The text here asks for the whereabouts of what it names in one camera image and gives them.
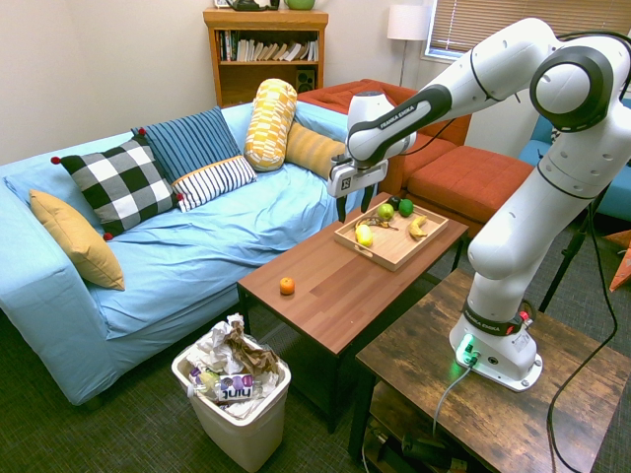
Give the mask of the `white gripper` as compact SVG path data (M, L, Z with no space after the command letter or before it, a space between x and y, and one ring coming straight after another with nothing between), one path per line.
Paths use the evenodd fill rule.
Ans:
M336 198L338 221L346 220L346 201L349 193L364 189L361 212L366 213L374 197L375 184L385 179L388 162L360 169L359 163L344 154L331 159L331 168L327 179L327 192Z

